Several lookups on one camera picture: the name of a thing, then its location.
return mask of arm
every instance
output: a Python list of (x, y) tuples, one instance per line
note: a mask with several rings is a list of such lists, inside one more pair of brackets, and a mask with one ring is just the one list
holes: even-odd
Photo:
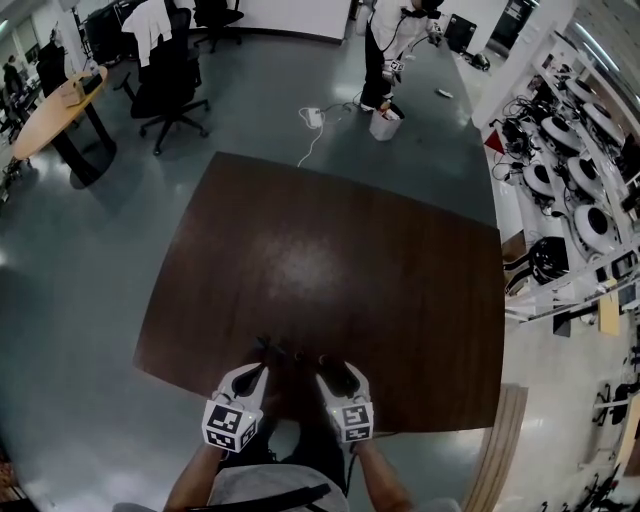
[(412, 504), (409, 493), (396, 477), (393, 467), (378, 451), (373, 441), (361, 441), (355, 447), (360, 458), (364, 481), (376, 512), (406, 512)]
[(208, 444), (198, 448), (171, 489), (164, 512), (184, 512), (187, 507), (206, 507), (222, 450)]

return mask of white cable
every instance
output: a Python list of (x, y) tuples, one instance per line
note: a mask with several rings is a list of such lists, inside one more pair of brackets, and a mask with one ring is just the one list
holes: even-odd
[[(307, 125), (307, 128), (311, 129), (311, 130), (317, 130), (317, 127), (313, 127), (309, 124), (309, 119), (307, 117), (304, 116), (304, 114), (302, 113), (303, 110), (307, 110), (309, 111), (309, 108), (301, 108), (300, 110), (298, 110), (298, 115), (304, 119), (304, 122)], [(309, 152), (302, 157), (302, 160), (300, 160), (298, 162), (298, 165), (296, 167), (300, 167), (300, 165), (302, 165), (302, 162), (304, 162), (307, 158), (309, 158), (311, 156), (311, 153), (313, 153), (313, 145), (318, 141), (318, 139), (320, 137), (322, 137), (322, 133), (324, 132), (324, 120), (325, 120), (325, 115), (324, 112), (320, 112), (320, 116), (322, 117), (322, 124), (320, 125), (320, 134), (313, 139), (313, 142), (311, 143), (311, 146), (309, 147)]]

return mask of gray floor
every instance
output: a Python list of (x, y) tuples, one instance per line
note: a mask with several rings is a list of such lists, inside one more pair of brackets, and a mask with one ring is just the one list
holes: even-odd
[[(342, 47), (267, 36), (247, 36), (241, 47), (223, 42), (200, 60), (197, 97), (209, 98), (212, 110), (193, 117), (210, 129), (208, 139), (174, 129), (154, 157), (157, 132), (140, 139), (128, 99), (109, 87), (95, 103), (118, 143), (105, 176), (77, 191), (51, 149), (32, 159), (37, 171), (0, 217), (0, 436), (41, 510), (161, 508), (200, 442), (204, 404), (131, 364), (174, 230), (215, 151), (295, 165), (317, 135), (298, 109), (351, 100), (364, 76), (363, 46), (362, 38)], [(397, 89), (407, 120), (396, 138), (377, 143), (368, 117), (344, 114), (305, 166), (495, 225), (486, 160), (454, 62), (426, 43), (417, 53)], [(110, 85), (127, 66), (113, 70)], [(455, 99), (436, 96), (436, 87)], [(327, 120), (340, 115), (333, 109)], [(407, 392), (420, 407), (419, 392)], [(276, 432), (279, 455), (291, 434)], [(480, 437), (400, 435), (380, 445), (416, 502), (460, 500)], [(370, 509), (359, 470), (350, 500), (354, 510)]]

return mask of table leg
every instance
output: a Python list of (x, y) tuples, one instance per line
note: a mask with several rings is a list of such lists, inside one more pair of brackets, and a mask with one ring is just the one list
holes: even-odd
[(100, 121), (100, 118), (98, 117), (98, 114), (96, 110), (93, 108), (93, 105), (91, 103), (87, 105), (85, 112), (87, 113), (87, 117), (91, 120), (91, 124), (93, 124), (93, 127), (98, 133), (98, 136), (100, 137), (100, 140), (102, 141), (104, 146), (107, 148), (109, 152), (115, 153), (117, 149), (116, 143), (113, 141), (111, 137), (109, 137), (107, 130), (102, 124), (102, 121)]
[(85, 187), (104, 174), (82, 157), (66, 133), (61, 132), (51, 143)]

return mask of white shirt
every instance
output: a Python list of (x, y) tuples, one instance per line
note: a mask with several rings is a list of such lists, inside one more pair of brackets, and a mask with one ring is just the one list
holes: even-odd
[(385, 60), (397, 59), (411, 43), (420, 37), (426, 37), (433, 27), (433, 20), (426, 16), (424, 18), (405, 17), (402, 20), (403, 7), (408, 11), (415, 11), (411, 0), (378, 0), (375, 11), (369, 18), (371, 32), (378, 48), (383, 51)]
[(158, 46), (158, 39), (171, 39), (171, 22), (167, 15), (164, 0), (146, 0), (136, 7), (124, 20), (123, 32), (133, 32), (138, 41), (138, 58), (140, 66), (149, 65), (151, 50)]

